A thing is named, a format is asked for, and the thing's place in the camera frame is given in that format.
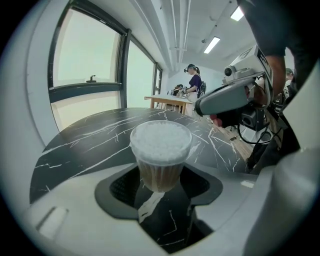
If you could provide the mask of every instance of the window handle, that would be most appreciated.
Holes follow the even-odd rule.
[[[90,80],[87,80],[86,82],[87,82],[87,83],[95,83],[96,80],[93,80],[93,77],[95,77],[95,76],[96,76],[96,75],[93,74],[92,76],[90,76]]]

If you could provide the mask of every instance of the fluorescent light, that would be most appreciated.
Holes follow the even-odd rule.
[[[234,19],[235,21],[239,21],[242,17],[244,16],[244,13],[242,12],[242,10],[240,9],[240,7],[238,7],[231,15],[231,19]]]
[[[208,54],[212,50],[213,47],[220,41],[220,38],[214,37],[208,47],[205,49],[204,53]]]

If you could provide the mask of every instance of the backpack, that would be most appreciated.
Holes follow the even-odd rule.
[[[198,93],[197,93],[198,99],[200,97],[202,97],[203,95],[205,95],[206,89],[207,89],[206,82],[201,80],[201,85],[200,85],[200,88],[198,88]]]

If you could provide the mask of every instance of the robotic arm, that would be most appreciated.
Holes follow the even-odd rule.
[[[244,126],[260,131],[264,124],[264,109],[273,101],[273,72],[266,57],[257,45],[240,54],[224,69],[225,78],[220,88],[206,93],[195,103],[200,115],[214,115],[242,108],[241,120]],[[266,105],[254,103],[256,79],[263,77]]]

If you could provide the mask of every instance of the floor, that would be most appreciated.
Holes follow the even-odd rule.
[[[172,109],[172,106],[167,106],[166,109]],[[216,126],[214,123],[212,123],[211,119],[208,116],[199,116],[195,111],[193,112],[194,114],[192,115],[192,118],[198,120],[200,123],[203,125],[207,126],[209,125],[210,127],[214,126],[216,129],[218,129],[224,136],[230,140],[231,138],[235,138],[232,141],[230,140],[230,143],[234,145],[234,147],[239,151],[240,155],[244,160],[246,160],[252,153],[253,147],[245,142],[243,142],[239,136],[238,132],[236,129],[232,129],[230,127],[227,128],[222,128]]]

